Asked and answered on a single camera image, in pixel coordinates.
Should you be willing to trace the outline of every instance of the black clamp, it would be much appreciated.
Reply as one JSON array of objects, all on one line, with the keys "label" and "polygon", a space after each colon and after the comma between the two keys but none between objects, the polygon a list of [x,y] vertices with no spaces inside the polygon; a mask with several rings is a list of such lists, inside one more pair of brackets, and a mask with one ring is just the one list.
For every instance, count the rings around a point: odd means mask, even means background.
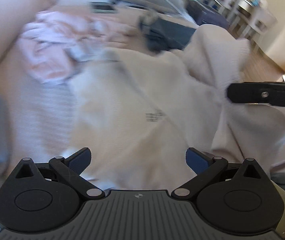
[{"label": "black clamp", "polygon": [[231,84],[227,97],[233,103],[260,103],[285,107],[284,82],[244,82]]},{"label": "black clamp", "polygon": [[219,156],[210,160],[190,148],[186,161],[191,169],[195,169],[191,154],[212,164],[174,190],[173,198],[192,202],[198,215],[226,233],[257,234],[277,227],[284,203],[255,159],[247,158],[242,164]]},{"label": "black clamp", "polygon": [[105,197],[79,176],[90,162],[88,148],[49,163],[23,158],[0,189],[0,226],[29,233],[50,230],[69,221],[84,201]]}]

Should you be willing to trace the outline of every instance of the bed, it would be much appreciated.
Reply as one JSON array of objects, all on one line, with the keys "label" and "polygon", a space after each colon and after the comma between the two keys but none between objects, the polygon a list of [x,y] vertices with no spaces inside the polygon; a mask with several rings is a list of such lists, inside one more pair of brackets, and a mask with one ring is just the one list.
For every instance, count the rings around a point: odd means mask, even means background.
[{"label": "bed", "polygon": [[[90,10],[89,3],[107,0],[59,0],[52,10]],[[118,5],[118,17],[129,25],[137,25],[142,9]],[[197,25],[182,17],[161,16],[164,19],[197,28]],[[128,47],[146,54],[150,52],[144,37],[138,33],[130,40]],[[6,58],[0,64],[0,93],[9,103],[12,127],[12,152],[23,158],[33,156],[35,162],[46,162],[59,155],[68,145],[73,123],[73,111],[76,102],[66,84],[51,86],[38,83],[22,71],[26,64],[14,44]],[[8,172],[15,166],[10,162]]]},{"label": "bed", "polygon": [[[41,5],[30,8],[29,17],[22,19],[19,22],[20,26],[15,29],[18,33],[22,24],[32,21],[37,11],[48,7],[60,11],[90,11],[90,2],[106,1],[109,0],[35,0],[34,3]],[[117,4],[119,12],[117,17],[124,23],[136,26],[138,18],[145,10],[130,8],[127,5],[128,3],[121,2]],[[188,27],[198,27],[187,13],[161,15],[161,17]],[[23,59],[15,41],[12,42],[13,39],[14,37],[9,37],[4,42],[3,52],[8,49],[4,56],[0,57],[0,94],[8,104],[11,152],[15,155],[9,160],[7,174],[17,165],[17,160],[24,157],[32,157],[35,162],[43,163],[60,155],[69,145],[75,111],[78,108],[76,98],[67,84],[55,86],[40,84],[22,70],[22,65],[27,62]],[[146,48],[141,32],[130,39],[128,48],[151,56],[155,55]],[[275,164],[284,161],[285,149]]]}]

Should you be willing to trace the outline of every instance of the crumpled fabric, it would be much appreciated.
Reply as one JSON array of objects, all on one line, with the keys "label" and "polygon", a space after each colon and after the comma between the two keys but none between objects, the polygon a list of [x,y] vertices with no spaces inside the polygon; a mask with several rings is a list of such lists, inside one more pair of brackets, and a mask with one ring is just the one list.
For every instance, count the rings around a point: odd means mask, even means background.
[{"label": "crumpled fabric", "polygon": [[77,72],[76,62],[93,59],[104,47],[125,48],[134,34],[115,17],[42,11],[24,26],[18,45],[33,78],[62,84]]}]

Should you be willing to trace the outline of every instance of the dark blue fabric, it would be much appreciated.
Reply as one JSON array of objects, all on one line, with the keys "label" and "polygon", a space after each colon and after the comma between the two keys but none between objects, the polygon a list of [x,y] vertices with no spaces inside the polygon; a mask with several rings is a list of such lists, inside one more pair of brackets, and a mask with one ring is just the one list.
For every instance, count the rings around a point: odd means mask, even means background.
[{"label": "dark blue fabric", "polygon": [[228,29],[229,22],[215,8],[199,1],[188,1],[187,12],[198,25],[213,24]]},{"label": "dark blue fabric", "polygon": [[209,167],[207,160],[189,149],[186,152],[186,163],[196,174],[202,173]]},{"label": "dark blue fabric", "polygon": [[159,18],[148,26],[149,32],[145,35],[147,47],[151,51],[184,49],[190,41],[196,29]]}]

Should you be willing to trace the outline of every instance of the wooden floor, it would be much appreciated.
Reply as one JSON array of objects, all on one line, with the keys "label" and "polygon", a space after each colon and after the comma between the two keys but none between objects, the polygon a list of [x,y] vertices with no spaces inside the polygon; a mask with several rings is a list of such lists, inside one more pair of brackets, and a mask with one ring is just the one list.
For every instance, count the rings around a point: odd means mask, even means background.
[{"label": "wooden floor", "polygon": [[277,65],[265,59],[259,52],[252,52],[244,69],[244,81],[263,82],[281,81],[284,71]]}]

